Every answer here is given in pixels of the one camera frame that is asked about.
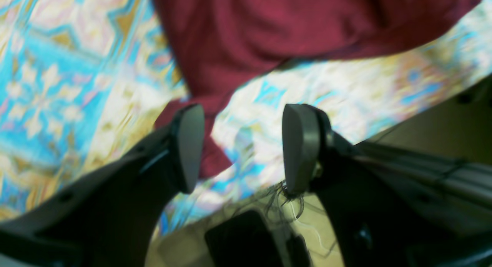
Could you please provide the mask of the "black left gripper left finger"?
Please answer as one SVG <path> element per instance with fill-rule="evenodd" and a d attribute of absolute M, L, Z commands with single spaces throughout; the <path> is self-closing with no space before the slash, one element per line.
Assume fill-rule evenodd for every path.
<path fill-rule="evenodd" d="M 2 267 L 142 267 L 165 206 L 199 177 L 204 110 L 189 105 L 120 159 L 1 223 Z"/>

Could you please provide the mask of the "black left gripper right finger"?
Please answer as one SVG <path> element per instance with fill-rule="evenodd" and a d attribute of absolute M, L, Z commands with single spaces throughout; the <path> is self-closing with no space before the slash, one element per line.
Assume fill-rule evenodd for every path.
<path fill-rule="evenodd" d="M 287 104 L 289 196 L 312 193 L 347 267 L 490 267 L 491 167 L 373 142 L 349 143 L 327 114 Z"/>

